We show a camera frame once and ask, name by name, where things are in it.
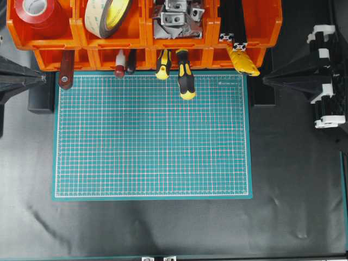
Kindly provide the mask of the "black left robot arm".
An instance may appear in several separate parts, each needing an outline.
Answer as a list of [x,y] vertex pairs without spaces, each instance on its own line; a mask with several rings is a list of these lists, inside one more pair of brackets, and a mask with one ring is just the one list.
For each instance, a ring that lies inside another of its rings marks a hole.
[[32,87],[46,84],[46,75],[1,56],[1,105]]

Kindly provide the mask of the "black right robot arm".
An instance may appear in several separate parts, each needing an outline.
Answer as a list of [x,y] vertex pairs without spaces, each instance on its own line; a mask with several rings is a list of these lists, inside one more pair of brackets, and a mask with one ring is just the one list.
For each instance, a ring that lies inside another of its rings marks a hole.
[[308,102],[308,123],[347,152],[347,41],[333,24],[308,35],[307,54],[263,77],[276,89],[300,92]]

